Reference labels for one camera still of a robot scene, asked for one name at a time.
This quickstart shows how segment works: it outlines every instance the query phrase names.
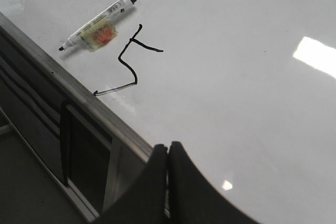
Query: floor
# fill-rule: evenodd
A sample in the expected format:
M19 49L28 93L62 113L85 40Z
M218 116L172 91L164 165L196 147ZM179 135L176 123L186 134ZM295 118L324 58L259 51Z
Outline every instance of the floor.
M0 223L86 223L14 131L0 135Z

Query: hand-drawn line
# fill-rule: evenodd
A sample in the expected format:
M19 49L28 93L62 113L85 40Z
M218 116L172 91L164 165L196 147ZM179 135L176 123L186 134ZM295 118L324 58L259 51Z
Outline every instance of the hand-drawn line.
M119 57L118 57L118 60L120 61L121 64L123 64L124 66L126 66L133 74L134 76L134 81L131 82L131 83L128 83L128 84L125 84L123 86L120 86L120 87L117 87L117 88L113 88L113 89L109 89L109 90L106 90L106 91L101 91L101 92L98 92L98 90L96 90L93 95L95 97L97 96L100 96L100 95L103 95L103 94L108 94L108 93L112 93L112 92L116 92L116 91L119 91L119 90L122 90L122 89L125 89L127 87L130 87L130 86L133 86L133 85L137 85L138 84L138 77L136 76L137 74L135 73L134 69L128 65L125 61L123 61L121 59L121 56L125 53L126 49L128 48L128 46L130 45L130 43L134 42L136 44L138 44L139 46L142 46L143 48L145 49L148 49L148 50L151 50L151 51L155 51L155 52L163 52L163 50L160 50L160 49L156 49L154 47L149 47L147 45L145 45L144 43L141 43L140 41L138 41L137 39L135 39L135 37L138 35L138 33L141 31L142 29L142 25L139 24L139 29L135 32L135 34L132 36L132 38L130 38L129 42L126 44L126 46L124 47L124 49L121 51L121 53L119 54Z

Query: whiteboard marker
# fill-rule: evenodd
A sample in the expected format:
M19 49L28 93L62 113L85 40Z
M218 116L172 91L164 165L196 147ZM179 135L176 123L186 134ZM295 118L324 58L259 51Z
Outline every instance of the whiteboard marker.
M130 9L137 0L118 0L92 20L75 31L59 48L60 51L84 41L92 49L97 49L110 41L116 34L113 22Z

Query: marker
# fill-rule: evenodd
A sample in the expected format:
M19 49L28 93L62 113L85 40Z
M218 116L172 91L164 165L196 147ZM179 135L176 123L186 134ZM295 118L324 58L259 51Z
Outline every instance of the marker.
M97 49L104 45L117 35L113 22L130 9L136 1L137 0L116 1L70 35L59 50L63 51L69 47L77 45L81 41L84 41L92 49Z

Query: whiteboard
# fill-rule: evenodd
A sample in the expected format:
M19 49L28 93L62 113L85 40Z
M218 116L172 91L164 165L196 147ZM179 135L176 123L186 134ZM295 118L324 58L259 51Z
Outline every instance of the whiteboard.
M142 24L164 52L131 44L138 85L98 99L259 222L334 223L334 0L138 0L95 52L58 48L116 0L20 1L8 17L91 92L133 81L117 57Z

